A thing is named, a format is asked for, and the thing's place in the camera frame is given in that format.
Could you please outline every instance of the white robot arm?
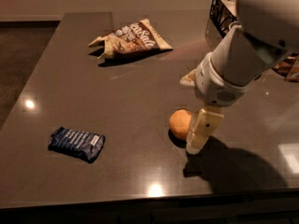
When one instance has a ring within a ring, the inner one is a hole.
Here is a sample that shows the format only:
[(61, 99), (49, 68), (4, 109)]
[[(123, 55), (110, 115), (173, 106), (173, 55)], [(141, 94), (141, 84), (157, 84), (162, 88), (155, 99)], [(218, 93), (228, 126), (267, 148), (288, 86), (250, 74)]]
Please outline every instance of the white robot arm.
[(181, 80), (192, 78), (201, 110), (187, 137), (187, 151), (198, 152), (223, 115), (263, 71), (299, 51), (299, 0), (239, 0), (239, 23), (213, 52)]

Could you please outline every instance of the small snack package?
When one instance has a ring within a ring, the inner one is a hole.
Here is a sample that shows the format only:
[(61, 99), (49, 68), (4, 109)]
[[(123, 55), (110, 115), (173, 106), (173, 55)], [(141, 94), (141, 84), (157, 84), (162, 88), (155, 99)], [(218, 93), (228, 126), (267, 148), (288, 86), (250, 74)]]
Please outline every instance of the small snack package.
[(99, 36), (88, 46), (104, 46), (104, 52), (98, 58), (110, 60), (133, 59), (172, 49), (148, 19), (124, 26), (109, 35)]
[(48, 149), (94, 162), (105, 143), (105, 137), (96, 133), (59, 128), (51, 135)]

